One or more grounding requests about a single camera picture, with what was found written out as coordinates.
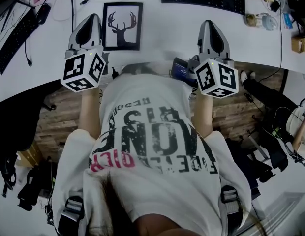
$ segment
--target picture frame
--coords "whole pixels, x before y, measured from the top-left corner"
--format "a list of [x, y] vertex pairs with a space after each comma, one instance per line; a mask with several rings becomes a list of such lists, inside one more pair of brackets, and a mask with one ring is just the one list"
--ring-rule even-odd
[[143, 3], [111, 2], [103, 6], [105, 51], [140, 50]]

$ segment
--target hair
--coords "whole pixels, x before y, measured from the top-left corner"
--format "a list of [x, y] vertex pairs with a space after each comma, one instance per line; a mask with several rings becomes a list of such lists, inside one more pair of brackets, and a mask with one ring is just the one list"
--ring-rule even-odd
[[[111, 175], [101, 180], [102, 192], [104, 196], [105, 203], [108, 207], [111, 225], [106, 225], [103, 230], [102, 235], [104, 236], [139, 236], [139, 232], [128, 216], [125, 207], [117, 194], [113, 183]], [[259, 230], [262, 236], [267, 236], [265, 229], [263, 228], [260, 221], [258, 221], [251, 213], [249, 213], [248, 218], [254, 223], [254, 225]]]

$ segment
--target wooden floor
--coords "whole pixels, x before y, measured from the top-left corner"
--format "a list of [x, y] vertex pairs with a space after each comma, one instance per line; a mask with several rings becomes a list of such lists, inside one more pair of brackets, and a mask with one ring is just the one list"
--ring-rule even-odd
[[[235, 67], [239, 74], [244, 71], [255, 71], [257, 80], [272, 74], [275, 69], [272, 67], [261, 67], [247, 63], [237, 62]], [[283, 70], [265, 80], [263, 84], [272, 89], [279, 90], [283, 78]], [[101, 82], [103, 90], [110, 82], [110, 76]], [[261, 117], [261, 112], [253, 103], [249, 103], [244, 96], [245, 89], [239, 82], [239, 93], [225, 99], [214, 99], [213, 104], [213, 127], [220, 129], [225, 138], [239, 140], [243, 136], [243, 147], [253, 147], [247, 138], [247, 130], [253, 130], [255, 121], [252, 115]], [[81, 96], [66, 88], [61, 88], [49, 96], [48, 101], [57, 106], [55, 111], [48, 112], [42, 109], [38, 122], [35, 140], [44, 157], [51, 156], [52, 160], [58, 160], [58, 144], [65, 143], [67, 136], [77, 129], [80, 112]], [[254, 99], [256, 105], [263, 109], [263, 104]], [[190, 105], [193, 113], [195, 98], [191, 97]]]

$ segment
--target person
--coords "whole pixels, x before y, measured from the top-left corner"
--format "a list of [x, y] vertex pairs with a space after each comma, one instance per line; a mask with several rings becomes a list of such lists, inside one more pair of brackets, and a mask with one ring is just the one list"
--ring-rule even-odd
[[191, 93], [145, 65], [126, 67], [100, 107], [98, 89], [82, 92], [79, 126], [67, 138], [52, 195], [56, 229], [79, 190], [87, 235], [226, 235], [225, 186], [235, 188], [244, 223], [249, 184], [213, 132], [213, 99], [197, 92], [191, 120]]
[[293, 150], [305, 159], [305, 108], [298, 107], [282, 93], [257, 82], [255, 76], [255, 72], [249, 78], [244, 71], [240, 74], [244, 89], [270, 109], [267, 116], [270, 132], [275, 131], [276, 134], [280, 130], [282, 140], [291, 142]]

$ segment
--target black pants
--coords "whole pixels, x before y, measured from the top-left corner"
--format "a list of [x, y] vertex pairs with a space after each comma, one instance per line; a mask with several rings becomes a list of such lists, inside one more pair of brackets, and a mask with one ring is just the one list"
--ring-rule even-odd
[[247, 79], [244, 81], [243, 86], [245, 90], [270, 109], [270, 118], [275, 118], [274, 121], [277, 125], [285, 129], [291, 112], [297, 108], [297, 105], [282, 93], [270, 89], [256, 80]]

